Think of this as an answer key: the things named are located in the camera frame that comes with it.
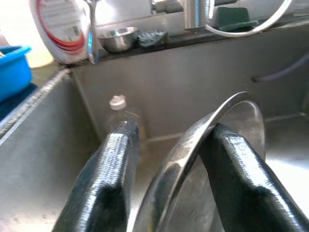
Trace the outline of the grey steel wool scrubber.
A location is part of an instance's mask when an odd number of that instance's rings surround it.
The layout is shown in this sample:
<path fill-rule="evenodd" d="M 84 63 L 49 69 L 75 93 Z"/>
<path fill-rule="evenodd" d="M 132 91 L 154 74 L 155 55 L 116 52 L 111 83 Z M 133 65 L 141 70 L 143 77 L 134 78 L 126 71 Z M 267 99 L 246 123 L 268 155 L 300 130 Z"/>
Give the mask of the grey steel wool scrubber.
<path fill-rule="evenodd" d="M 168 33 L 161 30 L 144 31 L 137 33 L 138 45 L 141 48 L 151 48 L 161 46 L 168 38 Z"/>

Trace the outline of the green sponge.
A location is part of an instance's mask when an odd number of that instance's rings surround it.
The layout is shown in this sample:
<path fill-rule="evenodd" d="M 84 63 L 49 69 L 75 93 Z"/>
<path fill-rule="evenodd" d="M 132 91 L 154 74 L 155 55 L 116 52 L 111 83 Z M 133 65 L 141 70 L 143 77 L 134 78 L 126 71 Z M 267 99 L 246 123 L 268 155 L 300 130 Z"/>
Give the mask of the green sponge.
<path fill-rule="evenodd" d="M 252 29 L 258 25 L 257 20 L 250 20 L 246 8 L 219 7 L 217 9 L 217 29 L 225 32 Z"/>

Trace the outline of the large steel bowl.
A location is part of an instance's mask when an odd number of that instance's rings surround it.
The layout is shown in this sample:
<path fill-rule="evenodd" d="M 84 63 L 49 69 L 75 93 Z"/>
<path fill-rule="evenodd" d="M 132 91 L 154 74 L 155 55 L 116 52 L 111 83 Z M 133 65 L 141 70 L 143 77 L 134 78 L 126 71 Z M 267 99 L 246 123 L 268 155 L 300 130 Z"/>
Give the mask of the large steel bowl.
<path fill-rule="evenodd" d="M 259 106 L 252 94 L 236 93 L 216 111 L 192 125 L 163 160 L 142 199 L 132 232 L 167 232 L 177 205 L 197 212 L 193 219 L 182 212 L 175 214 L 174 224 L 180 231 L 188 227 L 200 232 L 225 232 L 206 171 L 199 167 L 200 177 L 190 173 L 202 142 L 218 123 L 246 138 L 257 154 L 265 159 L 265 126 Z"/>

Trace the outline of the clear plastic bottle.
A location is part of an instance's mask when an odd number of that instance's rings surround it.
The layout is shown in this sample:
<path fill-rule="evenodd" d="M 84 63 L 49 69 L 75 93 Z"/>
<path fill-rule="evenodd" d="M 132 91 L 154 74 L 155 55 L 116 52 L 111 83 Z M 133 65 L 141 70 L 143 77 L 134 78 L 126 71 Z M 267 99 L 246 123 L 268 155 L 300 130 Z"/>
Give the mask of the clear plastic bottle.
<path fill-rule="evenodd" d="M 108 131 L 115 129 L 123 121 L 134 121 L 139 125 L 139 138 L 146 140 L 147 133 L 142 120 L 142 113 L 138 109 L 128 106 L 124 95 L 114 95 L 109 101 L 109 107 L 111 114 L 107 120 Z"/>

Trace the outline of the blue plastic bowl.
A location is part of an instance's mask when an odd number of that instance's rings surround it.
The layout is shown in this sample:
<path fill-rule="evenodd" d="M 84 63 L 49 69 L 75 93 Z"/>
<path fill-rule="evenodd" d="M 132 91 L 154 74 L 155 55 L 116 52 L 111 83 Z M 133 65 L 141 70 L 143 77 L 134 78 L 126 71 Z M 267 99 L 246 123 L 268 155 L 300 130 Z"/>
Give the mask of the blue plastic bowl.
<path fill-rule="evenodd" d="M 30 46 L 2 46 L 0 52 L 0 103 L 24 90 L 32 81 L 26 54 Z"/>

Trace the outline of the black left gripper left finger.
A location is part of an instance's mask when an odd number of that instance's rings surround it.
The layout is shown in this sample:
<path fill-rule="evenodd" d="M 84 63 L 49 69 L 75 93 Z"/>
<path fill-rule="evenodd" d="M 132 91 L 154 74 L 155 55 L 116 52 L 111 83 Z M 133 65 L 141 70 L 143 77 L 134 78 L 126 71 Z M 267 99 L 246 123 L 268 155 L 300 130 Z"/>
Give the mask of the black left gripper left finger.
<path fill-rule="evenodd" d="M 126 232 L 138 162 L 139 125 L 123 121 L 82 168 L 54 232 Z"/>

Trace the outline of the small steel bowl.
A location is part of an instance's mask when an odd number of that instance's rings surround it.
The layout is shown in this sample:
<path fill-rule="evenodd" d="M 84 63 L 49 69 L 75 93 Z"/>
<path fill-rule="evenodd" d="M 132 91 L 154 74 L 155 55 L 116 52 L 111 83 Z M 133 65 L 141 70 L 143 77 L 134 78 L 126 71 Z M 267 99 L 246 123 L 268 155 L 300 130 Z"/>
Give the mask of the small steel bowl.
<path fill-rule="evenodd" d="M 108 31 L 99 36 L 102 47 L 109 53 L 122 53 L 137 45 L 139 29 L 125 27 Z"/>

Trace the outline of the white soap pump bottle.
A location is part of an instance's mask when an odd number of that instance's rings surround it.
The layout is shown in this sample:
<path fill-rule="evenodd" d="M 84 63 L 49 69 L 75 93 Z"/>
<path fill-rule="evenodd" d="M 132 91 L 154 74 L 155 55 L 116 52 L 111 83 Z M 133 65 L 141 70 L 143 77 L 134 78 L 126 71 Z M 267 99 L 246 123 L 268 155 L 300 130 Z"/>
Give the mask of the white soap pump bottle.
<path fill-rule="evenodd" d="M 88 58 L 89 8 L 84 0 L 29 0 L 39 35 L 55 61 Z"/>

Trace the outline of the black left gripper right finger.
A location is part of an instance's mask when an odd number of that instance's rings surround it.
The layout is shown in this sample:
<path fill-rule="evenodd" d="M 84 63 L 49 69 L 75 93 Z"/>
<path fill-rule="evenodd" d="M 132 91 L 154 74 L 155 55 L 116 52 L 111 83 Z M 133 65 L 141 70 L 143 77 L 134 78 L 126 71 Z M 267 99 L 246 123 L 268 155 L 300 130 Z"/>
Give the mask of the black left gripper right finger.
<path fill-rule="evenodd" d="M 218 124 L 200 157 L 225 232 L 309 232 L 309 219 L 242 135 Z"/>

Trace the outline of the stainless steel sink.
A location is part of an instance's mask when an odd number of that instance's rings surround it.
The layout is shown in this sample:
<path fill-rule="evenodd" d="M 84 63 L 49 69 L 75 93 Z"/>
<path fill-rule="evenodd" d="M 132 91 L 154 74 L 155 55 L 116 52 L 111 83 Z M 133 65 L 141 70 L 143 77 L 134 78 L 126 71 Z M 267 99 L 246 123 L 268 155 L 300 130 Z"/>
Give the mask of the stainless steel sink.
<path fill-rule="evenodd" d="M 267 128 L 267 162 L 309 217 L 309 25 L 130 54 L 60 69 L 0 132 L 0 232 L 50 232 L 75 180 L 107 132 L 113 95 L 124 94 L 147 137 L 131 195 L 131 232 L 145 192 L 181 135 L 232 95 L 254 95 Z"/>

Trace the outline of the steel spring faucet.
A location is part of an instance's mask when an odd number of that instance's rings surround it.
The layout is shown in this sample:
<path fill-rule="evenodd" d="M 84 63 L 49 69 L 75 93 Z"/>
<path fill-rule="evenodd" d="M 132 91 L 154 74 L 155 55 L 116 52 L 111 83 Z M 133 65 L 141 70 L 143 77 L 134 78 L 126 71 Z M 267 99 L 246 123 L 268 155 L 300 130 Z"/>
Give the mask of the steel spring faucet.
<path fill-rule="evenodd" d="M 183 0 L 184 28 L 204 28 L 214 16 L 215 0 Z"/>

